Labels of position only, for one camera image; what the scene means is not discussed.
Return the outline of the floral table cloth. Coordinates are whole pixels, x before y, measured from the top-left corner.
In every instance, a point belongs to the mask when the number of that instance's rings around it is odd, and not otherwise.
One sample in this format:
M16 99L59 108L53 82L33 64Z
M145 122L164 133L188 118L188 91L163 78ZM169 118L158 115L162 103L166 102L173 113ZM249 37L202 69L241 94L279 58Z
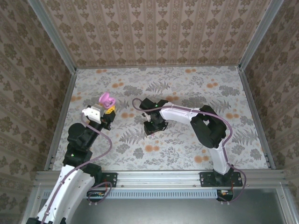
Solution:
M192 127L170 121L164 131L147 136L145 118L135 98L168 100L179 106L208 105L231 125L225 145L229 162L240 169L267 168L248 101L236 66L160 67L78 70L53 169L60 170L67 149L69 127L81 111L109 92L116 99L116 117L110 131L111 151L98 159L104 170L212 169L209 149L198 141ZM99 136L93 157L109 148Z

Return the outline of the grey metal panel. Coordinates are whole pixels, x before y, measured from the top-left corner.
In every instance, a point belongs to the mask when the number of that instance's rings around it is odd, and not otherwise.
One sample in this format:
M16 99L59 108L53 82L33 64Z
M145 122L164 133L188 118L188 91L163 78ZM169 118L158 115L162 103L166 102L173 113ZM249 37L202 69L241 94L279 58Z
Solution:
M288 217L286 195L275 189L248 189L233 203L215 199L83 200L70 224L299 224Z

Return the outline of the aluminium frame post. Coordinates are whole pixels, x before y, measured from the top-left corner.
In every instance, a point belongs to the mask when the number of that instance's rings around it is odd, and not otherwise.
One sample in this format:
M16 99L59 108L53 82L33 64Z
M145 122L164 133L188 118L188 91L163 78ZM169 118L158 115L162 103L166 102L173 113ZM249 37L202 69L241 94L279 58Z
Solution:
M58 30L55 28L54 23L51 18L48 16L46 10L44 9L40 0L28 0L30 6L33 11L37 15L37 18L41 22L43 28L47 32L49 38L53 42L56 50L60 54L62 60L64 61L66 67L70 71L71 74L75 74L76 65L73 62L71 55L69 54L66 45L63 43Z
M269 6L267 7L259 25L256 28L252 39L250 40L242 58L239 62L240 70L245 70L247 65L249 64L252 56L257 50L257 47L261 43L262 39L264 38L267 30L269 29L271 23L273 22L276 14L278 13L279 9L281 8L284 0L271 0Z

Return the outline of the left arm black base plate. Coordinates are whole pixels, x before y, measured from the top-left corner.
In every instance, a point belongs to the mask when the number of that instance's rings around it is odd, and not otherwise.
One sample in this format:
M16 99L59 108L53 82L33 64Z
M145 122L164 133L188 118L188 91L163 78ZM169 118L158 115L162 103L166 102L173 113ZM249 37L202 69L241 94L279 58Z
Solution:
M93 187L102 183L104 183L104 186L108 186L108 182L110 182L114 188L117 184L117 176L117 173L102 172L101 174L95 176L95 183Z

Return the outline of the aluminium side rail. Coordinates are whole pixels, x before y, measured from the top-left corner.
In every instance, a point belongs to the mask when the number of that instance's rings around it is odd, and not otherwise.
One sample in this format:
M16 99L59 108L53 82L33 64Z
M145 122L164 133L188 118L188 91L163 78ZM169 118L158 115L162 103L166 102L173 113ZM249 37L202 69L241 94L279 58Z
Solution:
M66 92L66 95L65 95L65 98L64 98L64 102L63 102L63 105L62 105L62 108L61 108L61 112L60 112L60 115L59 115L59 119L58 119L58 122L57 122L55 132L54 132L52 143L51 143L51 146L50 146L50 149L49 149L47 161L46 161L45 166L44 166L44 171L48 171L48 170L51 170L53 168L53 161L52 160L55 158L58 147L59 147L59 142L60 142L62 131L63 131L63 128L64 128L64 123L65 123L65 119L66 119L66 116L67 116L69 104L71 102L71 97L72 97L72 93L73 93L73 90L74 90L74 87L75 87L76 79L77 79L77 74L75 72L74 74L71 75L71 78L70 78L70 82L69 82L67 92Z
M253 121L254 121L254 124L255 124L255 127L256 127L256 131L257 131L258 137L260 139L261 147L262 147L262 150L264 152L264 156L267 160L268 167L270 169L277 169L276 165L275 165L275 162L273 160L273 156L271 154L271 150L270 150L268 141L266 139L266 136L265 136L265 133L264 133L264 130L263 130L263 126L262 126L262 123L261 123L256 105L255 105L255 102L254 102L254 99L253 99L253 96L252 96L252 93L251 93L250 86L249 86L249 83L247 81L245 72L241 68L239 68L239 67L237 67L237 68L238 68L238 73L239 73L239 76L240 76L240 80L241 80L241 83L243 85L243 89L244 89L244 92L245 92L245 95L246 95L246 98L247 98L247 101L248 101L248 105L249 105L249 108L250 108L250 111L251 111L251 114L252 114L252 118L253 118Z

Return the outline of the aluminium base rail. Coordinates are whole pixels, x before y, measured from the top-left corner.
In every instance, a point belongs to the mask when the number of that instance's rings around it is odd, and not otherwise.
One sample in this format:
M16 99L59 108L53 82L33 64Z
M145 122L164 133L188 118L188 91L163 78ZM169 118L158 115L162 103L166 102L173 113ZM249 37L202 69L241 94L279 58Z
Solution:
M124 189L191 189L200 188L200 173L207 170L184 171L116 171L116 188ZM288 181L282 170L273 169L245 169L246 177L242 176L242 182L246 188L279 188L287 186Z

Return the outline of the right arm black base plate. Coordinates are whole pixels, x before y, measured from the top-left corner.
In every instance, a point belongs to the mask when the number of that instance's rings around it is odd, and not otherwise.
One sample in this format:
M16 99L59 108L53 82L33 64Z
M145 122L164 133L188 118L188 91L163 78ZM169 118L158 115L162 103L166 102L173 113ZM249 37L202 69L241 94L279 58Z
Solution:
M202 187L242 187L243 182L239 172L220 175L214 172L201 172L199 174Z

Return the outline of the pink oval charging case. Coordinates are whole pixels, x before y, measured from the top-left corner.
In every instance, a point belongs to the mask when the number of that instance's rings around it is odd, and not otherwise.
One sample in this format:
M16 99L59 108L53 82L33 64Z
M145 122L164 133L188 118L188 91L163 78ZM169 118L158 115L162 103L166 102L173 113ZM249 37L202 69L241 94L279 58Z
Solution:
M100 98L99 103L105 108L109 109L115 105L116 99L110 96L109 92L104 92Z

